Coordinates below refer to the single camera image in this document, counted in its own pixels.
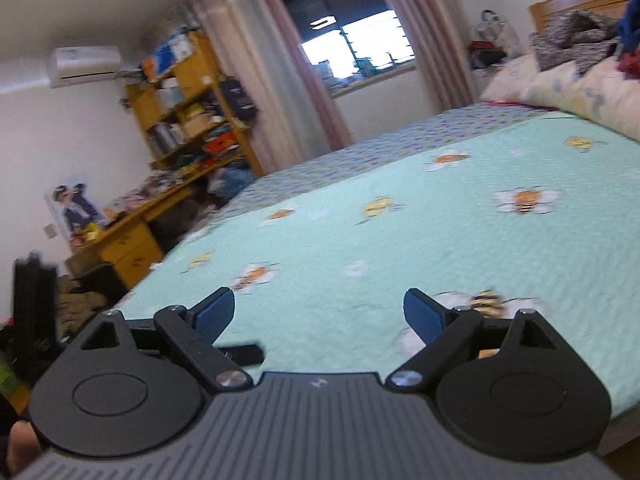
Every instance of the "bee print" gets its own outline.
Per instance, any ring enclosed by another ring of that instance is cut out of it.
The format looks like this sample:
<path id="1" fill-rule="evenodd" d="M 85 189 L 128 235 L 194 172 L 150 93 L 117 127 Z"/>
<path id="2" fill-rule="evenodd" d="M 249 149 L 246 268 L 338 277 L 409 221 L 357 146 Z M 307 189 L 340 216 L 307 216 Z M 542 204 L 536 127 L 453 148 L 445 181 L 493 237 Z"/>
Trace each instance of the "bee print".
<path id="1" fill-rule="evenodd" d="M 187 266 L 187 270 L 184 270 L 181 273 L 184 274 L 185 272 L 189 272 L 190 270 L 193 270 L 196 267 L 206 264 L 211 259 L 212 254 L 213 253 L 204 253 L 202 256 L 198 256 Z"/>
<path id="2" fill-rule="evenodd" d="M 287 216 L 293 215 L 293 213 L 295 213 L 295 212 L 296 211 L 293 210 L 293 209 L 278 209 L 275 213 L 270 214 L 269 216 L 267 216 L 267 218 L 262 223 L 262 225 L 263 226 L 271 225 L 274 222 L 277 222 L 278 220 L 282 220 L 283 218 L 286 218 Z"/>
<path id="3" fill-rule="evenodd" d="M 499 191 L 494 193 L 494 199 L 498 203 L 498 211 L 503 213 L 528 213 L 546 214 L 553 211 L 552 204 L 560 197 L 559 191 L 551 189 L 518 188 L 511 191 Z"/>
<path id="4" fill-rule="evenodd" d="M 565 146 L 575 148 L 583 153 L 589 153 L 596 144 L 606 144 L 600 140 L 587 139 L 586 137 L 569 137 L 565 142 Z"/>
<path id="5" fill-rule="evenodd" d="M 366 206 L 364 206 L 364 209 L 362 210 L 364 220 L 358 225 L 365 224 L 372 218 L 382 215 L 382 213 L 387 210 L 396 211 L 398 209 L 402 209 L 403 207 L 403 204 L 395 204 L 394 200 L 391 197 L 383 196 L 377 198 L 373 202 L 369 202 Z"/>
<path id="6" fill-rule="evenodd" d="M 249 294 L 254 285 L 269 283 L 278 275 L 276 264 L 251 264 L 242 276 L 234 281 L 233 290 L 241 294 Z"/>
<path id="7" fill-rule="evenodd" d="M 469 155 L 466 153 L 443 153 L 433 157 L 433 161 L 428 165 L 427 171 L 436 171 L 447 166 L 457 166 L 462 160 L 468 158 Z"/>
<path id="8" fill-rule="evenodd" d="M 447 308 L 471 307 L 486 317 L 513 319 L 521 308 L 534 308 L 543 316 L 549 315 L 548 306 L 539 298 L 516 298 L 505 301 L 494 290 L 484 290 L 475 296 L 461 292 L 443 292 L 436 294 L 433 299 Z"/>

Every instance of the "window pane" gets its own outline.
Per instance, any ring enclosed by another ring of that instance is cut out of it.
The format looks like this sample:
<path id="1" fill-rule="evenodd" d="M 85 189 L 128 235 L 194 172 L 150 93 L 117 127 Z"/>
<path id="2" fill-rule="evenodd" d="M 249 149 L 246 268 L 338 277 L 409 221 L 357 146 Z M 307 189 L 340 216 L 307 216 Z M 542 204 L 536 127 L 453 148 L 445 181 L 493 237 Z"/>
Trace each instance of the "window pane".
<path id="1" fill-rule="evenodd" d="M 387 10 L 364 20 L 345 25 L 344 31 L 358 57 L 369 57 L 377 68 L 413 59 L 414 50 L 402 30 L 395 11 Z"/>
<path id="2" fill-rule="evenodd" d="M 349 50 L 349 45 L 339 30 L 332 30 L 306 41 L 302 44 L 302 48 L 305 49 L 311 64 L 317 65 L 328 60 L 334 77 L 347 78 L 358 71 L 353 65 L 355 60 Z"/>

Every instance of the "box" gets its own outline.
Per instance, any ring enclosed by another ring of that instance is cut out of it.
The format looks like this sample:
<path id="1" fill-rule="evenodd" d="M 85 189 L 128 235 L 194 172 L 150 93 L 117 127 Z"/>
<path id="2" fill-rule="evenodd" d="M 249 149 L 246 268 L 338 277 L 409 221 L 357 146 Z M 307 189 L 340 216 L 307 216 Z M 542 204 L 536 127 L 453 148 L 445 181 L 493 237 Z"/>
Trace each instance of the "box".
<path id="1" fill-rule="evenodd" d="M 187 123 L 182 125 L 182 130 L 184 134 L 193 139 L 193 137 L 199 136 L 202 132 L 204 132 L 211 124 L 211 116 L 207 114 L 202 114 L 197 117 L 194 117 Z"/>

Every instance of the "folded blanket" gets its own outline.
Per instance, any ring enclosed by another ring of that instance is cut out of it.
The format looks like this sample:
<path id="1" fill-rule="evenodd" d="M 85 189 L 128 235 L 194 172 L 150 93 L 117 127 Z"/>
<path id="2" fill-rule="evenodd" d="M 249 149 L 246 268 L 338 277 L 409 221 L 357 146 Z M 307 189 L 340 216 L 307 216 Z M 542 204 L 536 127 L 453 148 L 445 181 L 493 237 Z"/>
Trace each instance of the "folded blanket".
<path id="1" fill-rule="evenodd" d="M 615 53 L 617 24 L 618 20 L 590 10 L 552 16 L 542 34 L 529 37 L 540 72 L 574 60 L 578 73 L 584 74 Z"/>

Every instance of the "wooden headboard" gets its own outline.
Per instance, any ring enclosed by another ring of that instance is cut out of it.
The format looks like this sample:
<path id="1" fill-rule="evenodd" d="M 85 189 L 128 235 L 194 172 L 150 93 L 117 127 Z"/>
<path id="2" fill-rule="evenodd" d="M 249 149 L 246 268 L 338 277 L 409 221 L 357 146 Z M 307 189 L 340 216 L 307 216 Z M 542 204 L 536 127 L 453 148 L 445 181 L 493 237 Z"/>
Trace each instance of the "wooden headboard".
<path id="1" fill-rule="evenodd" d="M 536 23 L 536 30 L 542 32 L 552 14 L 572 9 L 588 9 L 612 18 L 620 18 L 629 0 L 547 0 L 533 4 L 529 12 Z"/>

